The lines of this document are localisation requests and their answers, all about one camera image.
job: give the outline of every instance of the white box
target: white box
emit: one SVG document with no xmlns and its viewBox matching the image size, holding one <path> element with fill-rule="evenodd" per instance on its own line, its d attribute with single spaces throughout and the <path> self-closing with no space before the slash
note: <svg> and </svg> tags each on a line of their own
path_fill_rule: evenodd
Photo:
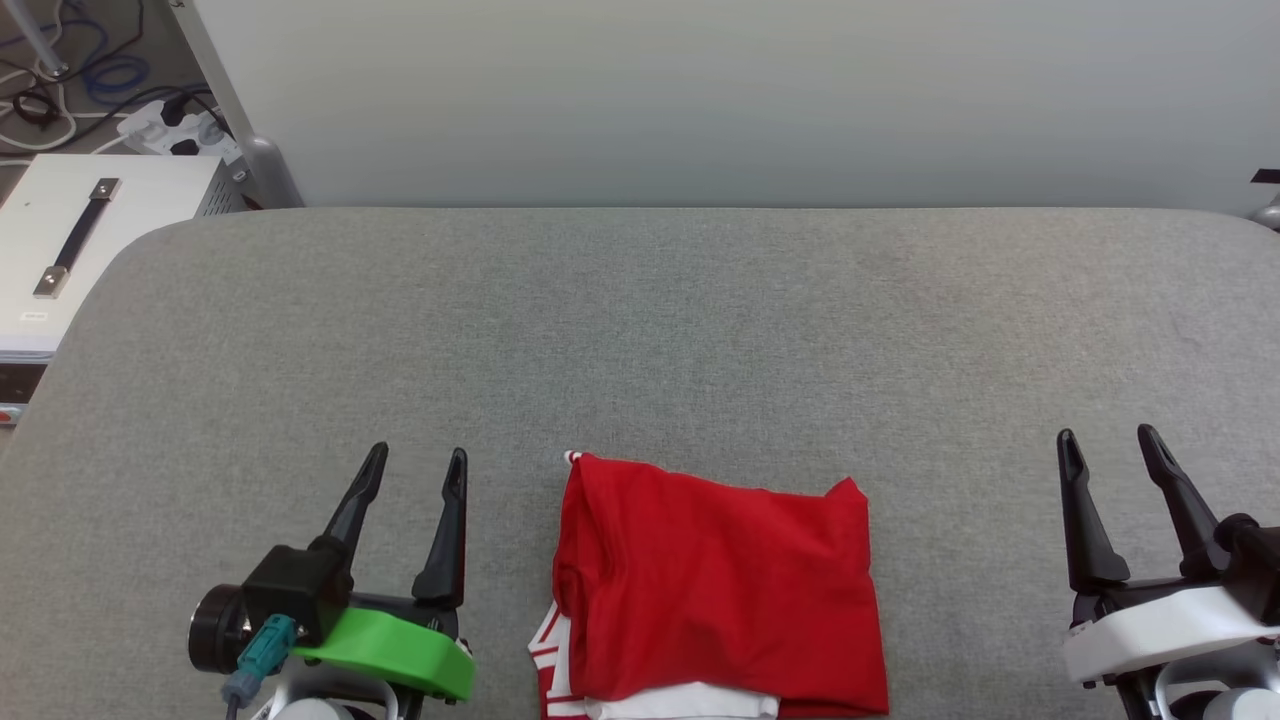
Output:
<svg viewBox="0 0 1280 720">
<path fill-rule="evenodd" d="M 101 178 L 118 190 L 90 231 L 55 299 L 36 283 L 54 265 Z M 212 156 L 38 155 L 0 206 L 0 424 L 27 409 L 45 366 L 102 270 L 138 237 L 165 225 L 244 210 Z"/>
</svg>

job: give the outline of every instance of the folded red shirt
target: folded red shirt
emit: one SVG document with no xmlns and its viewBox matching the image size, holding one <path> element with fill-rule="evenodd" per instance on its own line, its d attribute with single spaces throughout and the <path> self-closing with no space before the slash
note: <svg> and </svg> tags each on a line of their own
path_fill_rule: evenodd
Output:
<svg viewBox="0 0 1280 720">
<path fill-rule="evenodd" d="M 573 692 L 704 682 L 782 698 L 781 717 L 888 712 L 867 498 L 719 486 L 573 462 L 552 573 L 573 620 Z"/>
</svg>

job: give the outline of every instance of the gray table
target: gray table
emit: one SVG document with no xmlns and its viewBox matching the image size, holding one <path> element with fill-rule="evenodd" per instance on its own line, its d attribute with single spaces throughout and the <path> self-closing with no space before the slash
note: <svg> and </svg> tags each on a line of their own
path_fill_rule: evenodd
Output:
<svg viewBox="0 0 1280 720">
<path fill-rule="evenodd" d="M 192 607 L 392 446 L 357 587 L 404 593 L 471 454 L 465 635 L 431 716 L 532 719 L 566 448 L 872 501 L 896 717 L 1119 716 L 1066 680 L 1053 436 L 1135 575 L 1178 550 L 1134 441 L 1280 520 L 1280 246 L 1134 210 L 300 210 L 108 272 L 0 465 L 5 717 L 220 717 Z"/>
</svg>

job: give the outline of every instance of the white fabric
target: white fabric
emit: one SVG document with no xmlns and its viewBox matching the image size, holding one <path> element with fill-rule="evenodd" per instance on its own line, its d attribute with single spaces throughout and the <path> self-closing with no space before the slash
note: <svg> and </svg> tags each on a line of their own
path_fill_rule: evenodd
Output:
<svg viewBox="0 0 1280 720">
<path fill-rule="evenodd" d="M 776 720 L 778 698 L 751 691 L 740 691 L 709 685 L 707 683 L 685 683 L 639 692 L 617 701 L 573 697 L 568 676 L 568 637 L 572 621 L 561 615 L 552 603 L 547 619 L 534 635 L 530 651 L 541 650 L 535 655 L 539 667 L 545 667 L 554 655 L 556 666 L 552 675 L 552 688 L 547 693 L 548 715 L 570 717 L 585 714 L 590 720 Z M 552 647 L 554 653 L 547 652 Z"/>
</svg>

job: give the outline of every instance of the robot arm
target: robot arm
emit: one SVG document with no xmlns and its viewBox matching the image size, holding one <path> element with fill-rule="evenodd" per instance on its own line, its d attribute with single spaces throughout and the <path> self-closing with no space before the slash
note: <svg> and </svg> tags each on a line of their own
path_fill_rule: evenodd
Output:
<svg viewBox="0 0 1280 720">
<path fill-rule="evenodd" d="M 1076 592 L 1062 647 L 1068 673 L 1085 688 L 1114 687 L 1130 720 L 1280 712 L 1280 528 L 1260 528 L 1247 515 L 1220 524 L 1155 428 L 1140 425 L 1138 445 L 1183 551 L 1178 578 L 1129 579 L 1089 496 L 1075 436 L 1068 429 L 1057 438 L 1068 578 Z M 1176 685 L 1204 680 L 1229 689 L 1170 700 Z"/>
<path fill-rule="evenodd" d="M 212 588 L 196 609 L 188 656 L 197 670 L 230 675 L 223 688 L 229 717 L 252 700 L 262 676 L 275 673 L 282 680 L 275 697 L 253 720 L 369 720 L 333 698 L 378 705 L 385 720 L 415 720 L 428 696 L 448 705 L 470 697 L 475 664 L 458 639 L 457 616 L 465 579 L 466 452 L 453 451 L 444 511 L 407 598 L 355 592 L 351 577 L 387 457 L 387 443 L 369 451 L 324 533 L 306 550 L 273 547 L 241 585 Z"/>
</svg>

